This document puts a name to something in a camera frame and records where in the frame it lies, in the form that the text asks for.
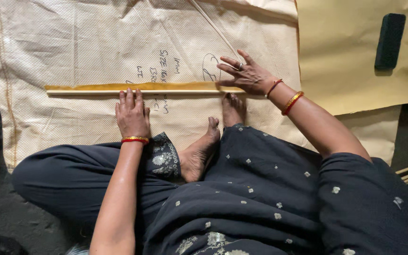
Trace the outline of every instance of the red and gold bangle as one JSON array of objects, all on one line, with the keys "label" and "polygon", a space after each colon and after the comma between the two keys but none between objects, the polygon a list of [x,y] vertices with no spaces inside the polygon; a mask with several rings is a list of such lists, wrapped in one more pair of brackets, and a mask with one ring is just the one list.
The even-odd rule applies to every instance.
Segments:
[{"label": "red and gold bangle", "polygon": [[126,136],[122,138],[121,142],[142,142],[146,145],[149,143],[149,139],[142,136]]},{"label": "red and gold bangle", "polygon": [[273,82],[273,86],[268,90],[267,94],[264,95],[265,98],[268,99],[268,96],[270,95],[270,92],[272,92],[272,90],[273,90],[280,82],[282,82],[282,81],[283,81],[283,79],[279,79],[279,80],[277,80],[277,81],[274,81],[274,82]]},{"label": "red and gold bangle", "polygon": [[301,97],[301,96],[303,96],[305,93],[303,93],[303,91],[299,91],[299,92],[297,92],[297,94],[295,94],[295,96],[293,96],[292,98],[291,98],[291,100],[289,100],[289,102],[286,104],[286,106],[284,107],[284,111],[281,113],[283,116],[286,116],[288,113],[289,113],[289,111],[291,110],[291,108],[292,108],[292,105],[294,105],[295,104],[295,102],[297,102],[297,100]]}]

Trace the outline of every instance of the foot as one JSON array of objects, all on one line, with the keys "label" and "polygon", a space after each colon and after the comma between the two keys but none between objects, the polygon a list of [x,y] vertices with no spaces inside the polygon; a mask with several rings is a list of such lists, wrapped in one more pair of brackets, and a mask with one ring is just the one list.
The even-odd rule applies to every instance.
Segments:
[{"label": "foot", "polygon": [[226,93],[223,97],[222,105],[223,124],[225,127],[232,127],[237,123],[245,123],[247,108],[234,93]]},{"label": "foot", "polygon": [[187,183],[197,182],[204,173],[207,160],[220,140],[218,119],[209,117],[207,133],[185,150],[178,152],[182,177]]}]

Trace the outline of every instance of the woman's right hand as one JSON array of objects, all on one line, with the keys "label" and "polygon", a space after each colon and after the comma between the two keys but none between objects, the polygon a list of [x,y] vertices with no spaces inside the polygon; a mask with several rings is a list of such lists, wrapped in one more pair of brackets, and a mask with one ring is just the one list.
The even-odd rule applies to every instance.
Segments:
[{"label": "woman's right hand", "polygon": [[222,61],[231,66],[217,64],[217,67],[234,76],[234,79],[217,81],[217,85],[241,88],[252,95],[265,95],[279,78],[260,67],[244,50],[238,49],[237,52],[245,59],[246,64],[243,64],[239,70],[239,61],[224,56],[220,57]]},{"label": "woman's right hand", "polygon": [[119,92],[119,103],[116,103],[116,119],[122,137],[150,137],[150,108],[144,108],[143,94],[136,89],[136,100],[132,89],[127,89],[127,96]]}]

